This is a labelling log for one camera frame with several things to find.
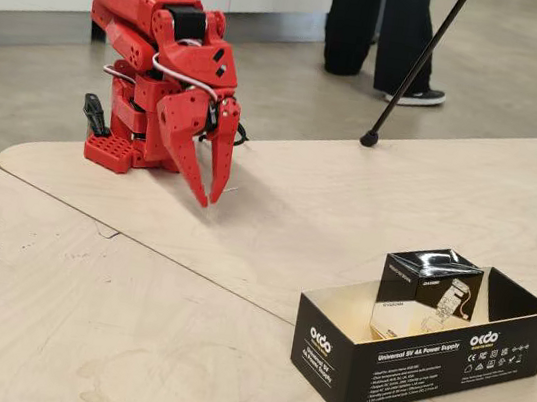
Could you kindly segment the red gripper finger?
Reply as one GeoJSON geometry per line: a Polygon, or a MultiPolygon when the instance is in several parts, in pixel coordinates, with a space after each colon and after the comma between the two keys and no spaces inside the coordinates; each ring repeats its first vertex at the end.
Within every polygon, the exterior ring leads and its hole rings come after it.
{"type": "Polygon", "coordinates": [[[210,96],[203,90],[170,94],[159,100],[157,116],[164,147],[199,204],[207,206],[195,152],[194,136],[203,130],[210,96]]]}
{"type": "Polygon", "coordinates": [[[233,144],[238,131],[240,105],[232,98],[224,98],[218,109],[217,129],[212,136],[212,183],[210,202],[216,203],[230,178],[233,144]]]}

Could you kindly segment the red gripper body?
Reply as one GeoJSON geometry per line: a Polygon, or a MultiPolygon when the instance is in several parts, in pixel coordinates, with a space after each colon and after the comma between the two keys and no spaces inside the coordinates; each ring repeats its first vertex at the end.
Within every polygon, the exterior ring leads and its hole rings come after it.
{"type": "Polygon", "coordinates": [[[172,82],[211,88],[218,101],[235,96],[238,81],[229,43],[217,40],[201,46],[184,45],[177,43],[170,31],[158,32],[155,38],[159,51],[154,67],[172,82]]]}

